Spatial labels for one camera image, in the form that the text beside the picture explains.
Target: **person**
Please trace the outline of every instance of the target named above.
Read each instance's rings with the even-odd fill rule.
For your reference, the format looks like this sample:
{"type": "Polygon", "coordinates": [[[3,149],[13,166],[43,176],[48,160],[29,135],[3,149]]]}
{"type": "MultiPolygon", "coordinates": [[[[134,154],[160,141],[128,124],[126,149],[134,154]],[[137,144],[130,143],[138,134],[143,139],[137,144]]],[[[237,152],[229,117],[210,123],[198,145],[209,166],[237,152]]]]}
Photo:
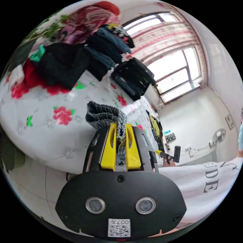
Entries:
{"type": "Polygon", "coordinates": [[[228,162],[207,162],[199,165],[176,166],[163,159],[159,173],[170,178],[180,189],[187,211],[172,231],[183,229],[211,213],[227,196],[243,164],[243,119],[238,136],[238,154],[228,162]]]}

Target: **wall outlet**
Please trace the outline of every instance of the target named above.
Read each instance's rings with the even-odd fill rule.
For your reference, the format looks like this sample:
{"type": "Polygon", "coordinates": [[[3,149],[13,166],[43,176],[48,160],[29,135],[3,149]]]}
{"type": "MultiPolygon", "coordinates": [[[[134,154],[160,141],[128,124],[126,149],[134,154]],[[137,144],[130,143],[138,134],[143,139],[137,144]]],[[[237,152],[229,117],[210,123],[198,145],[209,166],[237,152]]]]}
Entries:
{"type": "Polygon", "coordinates": [[[225,120],[227,121],[227,124],[229,126],[229,129],[232,130],[235,126],[234,122],[233,122],[233,119],[231,117],[230,114],[228,114],[226,117],[225,117],[225,120]]]}

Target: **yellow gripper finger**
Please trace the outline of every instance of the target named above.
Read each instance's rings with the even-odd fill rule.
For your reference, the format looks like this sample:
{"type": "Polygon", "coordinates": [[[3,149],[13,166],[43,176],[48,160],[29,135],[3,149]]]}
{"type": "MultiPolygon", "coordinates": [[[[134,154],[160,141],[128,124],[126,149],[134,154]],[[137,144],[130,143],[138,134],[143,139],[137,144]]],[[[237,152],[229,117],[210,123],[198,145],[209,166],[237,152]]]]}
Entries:
{"type": "Polygon", "coordinates": [[[117,124],[111,123],[108,132],[103,156],[101,159],[101,168],[105,170],[115,171],[116,165],[116,129],[117,124]]]}
{"type": "Polygon", "coordinates": [[[138,170],[141,167],[141,161],[137,149],[132,125],[126,124],[126,168],[129,170],[138,170]]]}

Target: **electric fan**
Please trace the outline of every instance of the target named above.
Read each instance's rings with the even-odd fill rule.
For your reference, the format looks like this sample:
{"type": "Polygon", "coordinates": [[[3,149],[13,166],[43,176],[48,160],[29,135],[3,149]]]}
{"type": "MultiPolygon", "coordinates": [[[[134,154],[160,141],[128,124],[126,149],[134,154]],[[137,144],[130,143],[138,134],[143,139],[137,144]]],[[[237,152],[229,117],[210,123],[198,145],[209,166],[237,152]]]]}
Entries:
{"type": "Polygon", "coordinates": [[[213,147],[216,146],[217,143],[221,143],[226,136],[226,130],[224,128],[218,129],[215,134],[213,135],[213,141],[209,142],[209,146],[213,147]]]}

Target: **window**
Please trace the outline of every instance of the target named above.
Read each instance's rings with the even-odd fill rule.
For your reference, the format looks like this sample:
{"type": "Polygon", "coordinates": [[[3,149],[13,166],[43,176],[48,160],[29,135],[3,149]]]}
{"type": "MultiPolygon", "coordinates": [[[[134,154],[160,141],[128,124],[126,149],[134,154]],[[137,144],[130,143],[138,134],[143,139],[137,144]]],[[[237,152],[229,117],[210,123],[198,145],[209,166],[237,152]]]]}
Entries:
{"type": "Polygon", "coordinates": [[[199,86],[196,79],[201,75],[200,65],[194,47],[168,54],[148,68],[154,73],[157,90],[164,103],[199,86]]]}
{"type": "Polygon", "coordinates": [[[131,22],[126,23],[123,27],[129,35],[135,34],[136,32],[151,27],[153,25],[160,24],[162,22],[177,22],[178,19],[170,12],[164,13],[152,13],[146,17],[139,17],[131,22]]]}
{"type": "Polygon", "coordinates": [[[164,14],[160,13],[160,17],[165,21],[165,22],[176,22],[178,21],[177,18],[171,14],[164,14]]]}

